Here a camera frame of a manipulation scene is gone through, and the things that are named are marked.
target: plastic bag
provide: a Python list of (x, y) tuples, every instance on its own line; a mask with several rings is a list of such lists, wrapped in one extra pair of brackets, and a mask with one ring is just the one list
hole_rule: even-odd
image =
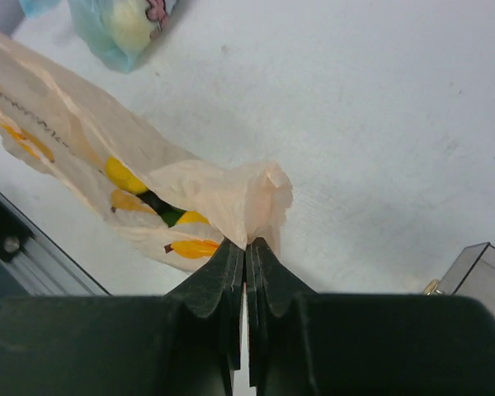
[[(224, 236), (241, 248), (262, 236), (279, 251), (292, 193), (277, 164), (225, 170), (201, 161), (100, 88), (1, 34), (0, 134), (11, 154), (61, 180), (148, 257), (194, 271)], [(144, 186), (112, 181), (110, 161)], [(169, 228), (124, 188), (148, 189), (193, 216)]]
[[(28, 17), (60, 0), (21, 0)], [(165, 26), (176, 0), (68, 0), (77, 34), (108, 67), (128, 73)]]

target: white plastic bag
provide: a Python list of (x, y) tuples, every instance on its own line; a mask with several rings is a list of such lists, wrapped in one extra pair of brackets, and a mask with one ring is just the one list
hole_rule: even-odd
[[(10, 153), (61, 180), (148, 257), (194, 271), (224, 236), (241, 248), (262, 236), (279, 251), (292, 193), (277, 164), (225, 170), (203, 162), (167, 142), (100, 88), (3, 35), (0, 134)], [(159, 198), (198, 212), (208, 223), (169, 228), (106, 177), (110, 157)], [(114, 211), (115, 196), (138, 209)]]

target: yellow printed design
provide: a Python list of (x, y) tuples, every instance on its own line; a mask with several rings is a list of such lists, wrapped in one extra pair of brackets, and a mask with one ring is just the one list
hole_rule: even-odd
[(178, 225), (178, 224), (188, 224), (188, 223), (204, 223), (204, 224), (209, 224), (209, 220), (206, 219), (201, 214), (199, 214), (198, 212), (195, 212), (194, 210), (190, 210), (190, 211), (185, 212), (183, 214), (183, 216), (176, 222), (176, 225)]
[(16, 142), (23, 149), (25, 149), (25, 151), (31, 154), (32, 157), (40, 160), (39, 156), (31, 149), (31, 147), (28, 144), (26, 144), (26, 141), (29, 141), (32, 144), (34, 144), (35, 147), (37, 147), (40, 150), (40, 152), (43, 153), (44, 156), (48, 158), (52, 163), (55, 162), (55, 157), (51, 152), (51, 150), (44, 143), (38, 140), (35, 136), (30, 134), (28, 131), (21, 130), (21, 134), (19, 134), (9, 125), (0, 124), (0, 126), (4, 128), (6, 132), (8, 132), (11, 135), (11, 137), (14, 138), (14, 140), (16, 140)]
[(129, 210), (135, 212), (144, 212), (151, 215), (155, 215), (156, 212), (153, 209), (141, 202), (137, 196), (132, 196), (122, 190), (114, 190), (110, 194), (110, 201), (112, 205), (112, 211), (115, 212), (117, 209)]
[(218, 243), (215, 241), (177, 241), (165, 247), (165, 253), (176, 252), (184, 258), (196, 259), (202, 257), (211, 257), (218, 249)]
[(105, 172), (112, 183), (121, 190), (131, 192), (132, 194), (141, 194), (148, 188), (134, 174), (114, 157), (108, 158), (105, 165)]

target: blue plastic bag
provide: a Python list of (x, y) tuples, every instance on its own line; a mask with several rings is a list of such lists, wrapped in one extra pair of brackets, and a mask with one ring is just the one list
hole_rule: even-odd
[[(68, 0), (77, 34), (109, 68), (128, 73), (158, 36), (177, 0)], [(20, 0), (28, 17), (60, 0)]]

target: white table surface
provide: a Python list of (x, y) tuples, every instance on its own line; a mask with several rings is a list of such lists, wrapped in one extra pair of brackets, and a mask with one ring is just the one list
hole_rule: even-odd
[[(278, 161), (295, 186), (282, 262), (316, 290), (420, 292), (495, 244), (495, 0), (181, 0), (128, 75), (66, 2), (14, 38), (202, 158)], [(0, 190), (112, 293), (186, 278), (1, 145)]]

